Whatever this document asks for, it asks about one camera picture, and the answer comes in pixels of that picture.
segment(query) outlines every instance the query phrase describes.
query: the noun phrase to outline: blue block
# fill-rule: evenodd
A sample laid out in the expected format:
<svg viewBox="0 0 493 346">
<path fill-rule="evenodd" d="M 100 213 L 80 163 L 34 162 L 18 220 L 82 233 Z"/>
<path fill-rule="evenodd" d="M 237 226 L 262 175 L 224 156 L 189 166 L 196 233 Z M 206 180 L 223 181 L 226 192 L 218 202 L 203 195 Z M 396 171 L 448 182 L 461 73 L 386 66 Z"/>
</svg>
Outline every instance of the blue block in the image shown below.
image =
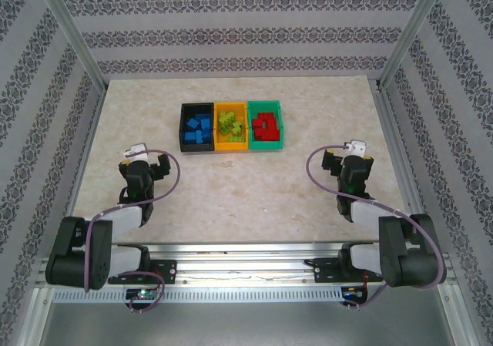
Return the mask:
<svg viewBox="0 0 493 346">
<path fill-rule="evenodd" d="M 190 120 L 188 120 L 188 123 L 186 123 L 186 124 L 192 129 L 197 129 L 199 122 L 195 119 L 190 119 Z"/>
<path fill-rule="evenodd" d="M 200 120 L 200 126 L 202 126 L 202 130 L 210 129 L 210 120 L 209 119 Z"/>
<path fill-rule="evenodd" d="M 195 133 L 194 132 L 186 132 L 183 135 L 184 143 L 195 143 Z"/>
<path fill-rule="evenodd" d="M 202 130 L 197 130 L 195 132 L 195 139 L 197 141 L 197 144 L 202 144 L 203 143 L 203 139 L 202 139 Z"/>
<path fill-rule="evenodd" d="M 202 138 L 204 142 L 210 142 L 211 132 L 210 129 L 202 130 Z"/>
<path fill-rule="evenodd" d="M 209 113 L 197 113 L 195 115 L 195 120 L 200 121 L 204 119 L 210 119 L 210 114 Z"/>
</svg>

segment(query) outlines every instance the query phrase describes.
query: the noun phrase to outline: toy block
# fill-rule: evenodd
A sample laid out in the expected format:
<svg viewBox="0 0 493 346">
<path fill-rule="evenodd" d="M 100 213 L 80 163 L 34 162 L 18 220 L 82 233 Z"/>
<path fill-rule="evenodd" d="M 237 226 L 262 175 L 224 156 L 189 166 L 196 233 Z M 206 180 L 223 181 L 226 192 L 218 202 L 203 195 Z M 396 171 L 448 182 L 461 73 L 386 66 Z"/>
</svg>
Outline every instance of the toy block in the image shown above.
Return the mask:
<svg viewBox="0 0 493 346">
<path fill-rule="evenodd" d="M 232 128 L 231 132 L 233 133 L 234 136 L 238 136 L 241 134 L 241 128 Z"/>
<path fill-rule="evenodd" d="M 230 130 L 231 130 L 231 128 L 228 125 L 220 125 L 220 127 L 219 127 L 219 131 L 224 136 L 227 136 L 228 133 L 230 132 Z"/>
<path fill-rule="evenodd" d="M 268 129 L 277 129 L 277 122 L 275 118 L 273 117 L 268 118 L 266 123 Z"/>
<path fill-rule="evenodd" d="M 263 128 L 263 120 L 262 119 L 252 119 L 252 128 Z"/>
<path fill-rule="evenodd" d="M 274 113 L 258 113 L 257 117 L 262 120 L 275 119 Z"/>
<path fill-rule="evenodd" d="M 197 130 L 195 132 L 195 138 L 196 138 L 197 144 L 202 144 L 203 143 L 202 130 Z"/>
<path fill-rule="evenodd" d="M 234 113 L 230 112 L 224 116 L 221 116 L 219 118 L 219 123 L 220 123 L 220 125 L 231 126 L 235 120 L 236 120 L 236 117 L 235 117 Z"/>
<path fill-rule="evenodd" d="M 253 130 L 256 140 L 263 140 L 263 135 L 267 130 L 264 128 L 256 128 Z"/>
<path fill-rule="evenodd" d="M 262 140 L 279 140 L 280 131 L 278 129 L 267 129 L 264 134 L 262 134 Z"/>
<path fill-rule="evenodd" d="M 228 142 L 244 142 L 244 136 L 228 136 Z"/>
<path fill-rule="evenodd" d="M 205 119 L 210 119 L 209 113 L 197 113 L 195 115 L 195 120 L 197 120 L 197 121 L 205 120 Z"/>
<path fill-rule="evenodd" d="M 192 129 L 197 129 L 199 122 L 195 119 L 190 119 L 190 120 L 188 120 L 188 122 L 186 124 Z"/>
<path fill-rule="evenodd" d="M 209 142 L 211 136 L 211 129 L 202 129 L 202 139 L 204 142 Z"/>
<path fill-rule="evenodd" d="M 184 141 L 185 143 L 195 143 L 195 133 L 194 132 L 187 132 L 184 134 Z"/>
<path fill-rule="evenodd" d="M 202 126 L 202 130 L 210 129 L 210 120 L 209 119 L 200 120 L 200 126 Z"/>
</svg>

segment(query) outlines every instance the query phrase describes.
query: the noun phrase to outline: red block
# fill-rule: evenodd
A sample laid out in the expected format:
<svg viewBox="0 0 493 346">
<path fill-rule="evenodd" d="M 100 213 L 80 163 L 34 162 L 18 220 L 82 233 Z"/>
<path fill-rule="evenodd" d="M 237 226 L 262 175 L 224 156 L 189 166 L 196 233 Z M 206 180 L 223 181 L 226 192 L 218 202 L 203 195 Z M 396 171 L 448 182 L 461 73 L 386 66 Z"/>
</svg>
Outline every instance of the red block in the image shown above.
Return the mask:
<svg viewBox="0 0 493 346">
<path fill-rule="evenodd" d="M 252 128 L 263 128 L 263 120 L 262 119 L 253 119 L 252 120 Z"/>
<path fill-rule="evenodd" d="M 267 128 L 268 129 L 277 129 L 277 122 L 275 117 L 269 117 L 267 119 Z"/>
<path fill-rule="evenodd" d="M 280 131 L 278 129 L 268 129 L 263 135 L 262 140 L 279 140 Z"/>
<path fill-rule="evenodd" d="M 280 140 L 280 131 L 274 113 L 257 113 L 257 118 L 252 119 L 252 128 L 255 140 Z"/>
<path fill-rule="evenodd" d="M 267 130 L 265 128 L 256 128 L 253 130 L 255 140 L 263 140 L 263 136 Z"/>
</svg>

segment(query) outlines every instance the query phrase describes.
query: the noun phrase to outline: yellow bin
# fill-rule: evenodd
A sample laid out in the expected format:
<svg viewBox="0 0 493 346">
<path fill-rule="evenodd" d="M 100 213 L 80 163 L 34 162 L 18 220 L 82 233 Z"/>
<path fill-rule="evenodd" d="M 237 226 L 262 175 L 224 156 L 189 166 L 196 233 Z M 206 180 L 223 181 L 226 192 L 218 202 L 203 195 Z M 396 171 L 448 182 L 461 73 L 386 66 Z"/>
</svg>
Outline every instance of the yellow bin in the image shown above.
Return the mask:
<svg viewBox="0 0 493 346">
<path fill-rule="evenodd" d="M 233 112 L 236 121 L 242 123 L 241 134 L 244 142 L 228 142 L 228 137 L 232 136 L 232 133 L 224 136 L 219 129 L 219 115 L 221 113 Z M 237 151 L 248 149 L 248 104 L 247 102 L 215 102 L 214 103 L 214 148 L 216 151 Z"/>
</svg>

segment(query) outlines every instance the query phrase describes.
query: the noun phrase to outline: robotic arm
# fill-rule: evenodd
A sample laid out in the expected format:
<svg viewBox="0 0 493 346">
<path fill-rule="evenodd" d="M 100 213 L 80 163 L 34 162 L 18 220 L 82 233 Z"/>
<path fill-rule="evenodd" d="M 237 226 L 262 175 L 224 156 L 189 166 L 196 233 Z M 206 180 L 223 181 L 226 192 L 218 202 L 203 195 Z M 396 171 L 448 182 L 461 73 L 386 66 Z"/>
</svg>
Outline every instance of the robotic arm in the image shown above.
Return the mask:
<svg viewBox="0 0 493 346">
<path fill-rule="evenodd" d="M 344 156 L 335 156 L 331 149 L 327 149 L 322 167 L 337 177 L 339 192 L 373 200 L 365 191 L 365 181 L 370 176 L 374 160 L 365 156 L 365 151 L 366 143 L 357 140 L 345 143 Z M 337 195 L 337 209 L 340 215 L 352 223 L 374 230 L 379 236 L 379 241 L 375 244 L 344 245 L 339 255 L 339 269 L 346 274 L 369 271 L 382 277 L 390 287 L 425 286 L 432 283 L 438 274 L 439 263 L 431 242 L 404 218 L 389 213 L 377 206 L 378 204 Z M 433 240 L 440 252 L 441 266 L 444 268 L 431 218 L 426 214 L 409 217 Z M 442 283 L 446 276 L 444 269 L 439 283 Z"/>
<path fill-rule="evenodd" d="M 167 155 L 149 165 L 145 143 L 125 151 L 119 171 L 127 182 L 119 195 L 119 204 L 138 203 L 154 198 L 154 182 L 169 175 Z M 108 280 L 128 271 L 149 272 L 153 268 L 149 250 L 141 245 L 114 245 L 124 233 L 145 225 L 153 212 L 153 203 L 126 207 L 104 215 L 92 228 L 89 288 L 98 290 Z M 60 223 L 49 262 L 46 281 L 71 287 L 84 287 L 86 235 L 91 218 L 65 217 Z"/>
</svg>

